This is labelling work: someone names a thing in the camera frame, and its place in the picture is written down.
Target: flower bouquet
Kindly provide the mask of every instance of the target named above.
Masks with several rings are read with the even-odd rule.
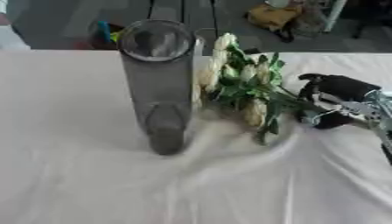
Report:
[[[246,123],[255,127],[257,139],[265,144],[268,133],[279,133],[278,117],[282,113],[324,111],[283,87],[284,65],[277,52],[271,59],[263,54],[257,59],[246,55],[236,36],[226,33],[217,39],[213,56],[197,75],[193,101],[199,105],[213,102],[241,113]]]

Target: white rose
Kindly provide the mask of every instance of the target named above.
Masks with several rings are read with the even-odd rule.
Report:
[[[222,64],[210,59],[207,66],[199,73],[199,84],[206,89],[207,92],[213,92],[216,84],[221,76]]]
[[[256,75],[256,68],[253,65],[246,65],[241,71],[241,79],[243,81],[249,81]]]
[[[257,77],[262,84],[267,84],[270,82],[270,68],[268,63],[262,63],[257,65]]]
[[[253,100],[243,110],[243,113],[247,124],[253,127],[261,127],[267,115],[267,106],[260,100]]]
[[[197,82],[197,77],[193,77],[192,104],[195,108],[201,108],[202,106],[200,95],[200,84]]]
[[[225,33],[223,36],[220,36],[215,41],[214,49],[218,51],[224,51],[228,48],[229,45],[237,42],[237,37],[231,33]]]
[[[228,52],[213,50],[213,60],[222,65],[226,64],[228,62]]]

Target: wrinkled fabric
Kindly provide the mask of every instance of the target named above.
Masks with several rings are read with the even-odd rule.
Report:
[[[285,85],[342,74],[392,89],[392,55],[283,53]],[[197,59],[201,67],[205,58]],[[195,112],[176,157],[149,149],[116,52],[0,52],[0,223],[387,224],[392,171],[354,126],[281,121],[269,147]]]

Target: gray vase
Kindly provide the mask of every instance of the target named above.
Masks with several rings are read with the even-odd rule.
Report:
[[[163,20],[136,22],[118,40],[136,118],[160,155],[176,154],[184,145],[194,45],[183,24]]]

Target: blue object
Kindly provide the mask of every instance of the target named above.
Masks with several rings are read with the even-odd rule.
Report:
[[[108,22],[98,21],[98,29],[102,32],[106,42],[110,42],[110,28]]]

